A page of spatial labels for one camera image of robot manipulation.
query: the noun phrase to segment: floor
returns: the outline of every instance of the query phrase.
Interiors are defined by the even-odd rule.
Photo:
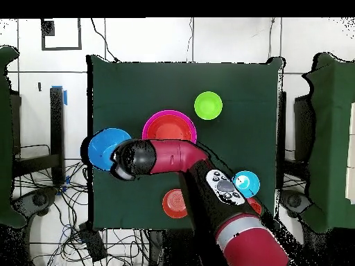
[[[355,26],[349,18],[147,18],[147,19],[80,19],[81,50],[43,51],[41,45],[41,26],[39,19],[0,19],[0,45],[16,47],[19,58],[8,65],[11,87],[20,92],[21,105],[21,145],[50,143],[49,129],[49,88],[62,85],[67,90],[67,105],[64,106],[65,123],[65,162],[67,175],[74,168],[83,169],[80,163],[80,145],[87,134],[87,65],[86,54],[96,54],[112,61],[113,54],[121,61],[158,62],[266,62],[268,57],[282,56],[286,59],[284,69],[284,91],[287,92],[286,110],[286,156],[293,158],[295,149],[293,100],[309,92],[309,86],[301,75],[311,70],[313,56],[328,51],[343,60],[355,58]],[[45,37],[46,47],[78,46],[78,20],[52,19],[55,35]],[[355,107],[351,124],[351,142],[355,149]],[[355,154],[349,149],[349,182],[355,182]],[[23,148],[22,157],[46,154],[45,146]],[[35,173],[38,183],[45,183],[48,177]],[[33,189],[29,179],[17,179],[13,197],[19,197]],[[83,172],[79,170],[71,178],[69,186],[85,185]],[[78,223],[87,220],[87,194],[84,189],[76,195],[75,210]],[[72,197],[77,191],[68,188],[67,195]],[[72,222],[68,208],[62,197],[55,201],[62,214],[62,222]],[[300,223],[289,218],[280,208],[283,223],[300,241]],[[59,212],[52,206],[44,217],[36,217],[31,230],[31,255],[36,257],[36,266],[46,266],[50,255],[61,242],[64,227]],[[101,232],[105,246],[113,256],[137,255],[133,264],[141,264],[141,254],[137,246],[130,246],[136,237],[132,230],[105,230]],[[72,260],[78,259],[73,251]],[[101,263],[88,260],[54,260],[54,266],[120,266],[124,261],[111,258]]]

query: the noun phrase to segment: green panel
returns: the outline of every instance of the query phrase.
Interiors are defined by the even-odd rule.
[[[141,138],[144,123],[155,112],[183,112],[195,124],[198,140],[233,171],[246,169],[259,176],[258,198],[273,211],[281,58],[270,64],[112,64],[93,55],[92,64],[94,132],[118,127]],[[204,91],[217,93],[223,101],[220,116],[212,121],[204,121],[194,112],[194,100]],[[127,182],[94,170],[93,185],[95,227],[190,227],[188,217],[174,220],[162,210],[165,193],[179,188],[174,173]]]
[[[355,228],[355,205],[345,198],[351,104],[355,102],[355,64],[322,53],[306,77],[314,86],[315,143],[309,160],[309,195],[318,207],[302,214],[315,231]]]
[[[9,46],[0,48],[0,117],[1,117],[1,143],[0,143],[0,224],[15,228],[26,224],[25,218],[15,212],[10,205],[12,195],[12,115],[10,104],[10,88],[6,77],[7,65],[19,56],[18,52]]]

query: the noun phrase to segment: blue bowl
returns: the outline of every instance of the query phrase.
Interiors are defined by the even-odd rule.
[[[240,171],[233,176],[233,184],[245,198],[255,196],[260,189],[260,181],[256,174],[251,171]]]
[[[89,143],[88,155],[93,166],[101,170],[110,170],[113,165],[111,155],[123,141],[131,139],[124,130],[107,128],[95,133]]]

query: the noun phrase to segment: pink bowl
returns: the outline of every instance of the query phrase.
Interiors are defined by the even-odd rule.
[[[143,140],[147,139],[147,137],[148,137],[147,133],[148,133],[149,126],[153,123],[153,121],[155,119],[157,119],[158,117],[163,116],[163,115],[175,115],[175,116],[178,116],[178,117],[182,118],[187,123],[187,125],[189,126],[189,128],[191,130],[191,141],[193,143],[196,143],[196,141],[197,141],[197,133],[196,133],[195,125],[193,125],[192,120],[188,116],[186,116],[185,114],[183,114],[183,113],[181,113],[179,111],[176,111],[176,110],[162,110],[160,112],[157,112],[156,114],[153,114],[147,120],[146,124],[143,127],[143,132],[141,133],[141,138]]]

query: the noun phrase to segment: green bowl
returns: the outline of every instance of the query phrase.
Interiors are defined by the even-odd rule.
[[[222,106],[220,96],[211,91],[198,95],[194,105],[198,117],[206,121],[215,119],[222,112]]]

